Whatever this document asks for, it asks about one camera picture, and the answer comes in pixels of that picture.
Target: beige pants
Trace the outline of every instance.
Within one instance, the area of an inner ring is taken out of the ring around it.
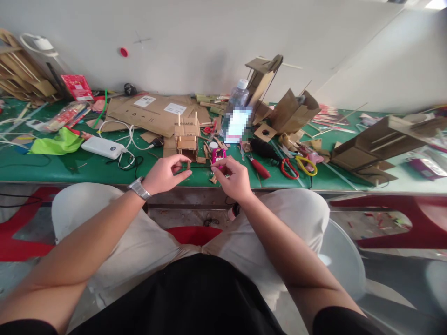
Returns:
[[[52,207],[57,241],[122,194],[115,187],[93,183],[75,184],[59,192]],[[329,208],[321,196],[291,188],[260,199],[312,250],[319,252],[329,220]],[[286,288],[244,213],[238,215],[230,229],[197,247],[178,243],[140,210],[88,287],[96,294],[98,306],[104,308],[167,264],[197,253],[216,255],[233,264],[256,284],[269,307],[275,310],[276,300]]]

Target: red chair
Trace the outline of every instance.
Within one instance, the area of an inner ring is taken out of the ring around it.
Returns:
[[[447,197],[370,195],[331,205],[392,208],[410,219],[408,233],[357,240],[361,248],[447,249]]]
[[[166,231],[170,232],[181,244],[197,246],[204,246],[222,232],[221,229],[203,226],[174,227]]]
[[[54,187],[40,187],[33,196],[43,201],[52,201],[50,195],[57,194],[60,190]],[[36,199],[28,198],[25,204],[34,201]],[[41,204],[42,202],[37,202],[22,206],[11,219],[0,224],[0,262],[26,261],[31,257],[46,256],[54,248],[54,245],[50,244],[13,239],[14,234],[34,218]]]

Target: red screwdriver handle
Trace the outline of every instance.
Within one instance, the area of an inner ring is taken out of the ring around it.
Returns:
[[[270,173],[264,168],[264,166],[259,163],[257,160],[252,159],[251,163],[253,164],[253,167],[255,168],[255,170],[259,173],[259,175],[261,177],[263,177],[264,179],[268,179],[271,177]]]

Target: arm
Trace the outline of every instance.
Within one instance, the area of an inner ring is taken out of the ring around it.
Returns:
[[[182,155],[159,159],[143,181],[146,190],[155,195],[185,180],[191,171],[174,175],[182,161],[189,159]],[[87,281],[108,258],[143,204],[134,191],[128,191],[62,240],[2,304],[0,324],[38,319],[63,334]]]
[[[325,307],[341,306],[363,315],[317,254],[253,194],[245,166],[230,157],[213,166],[225,193],[236,200],[247,215],[310,334],[313,319]],[[224,172],[230,177],[226,178],[217,166],[225,166]]]

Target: wristwatch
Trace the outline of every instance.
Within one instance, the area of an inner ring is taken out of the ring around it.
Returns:
[[[146,191],[146,189],[143,187],[141,182],[143,181],[144,177],[138,178],[136,181],[134,181],[132,184],[127,186],[127,189],[133,190],[135,193],[138,194],[140,198],[143,200],[147,200],[151,197],[150,193]]]

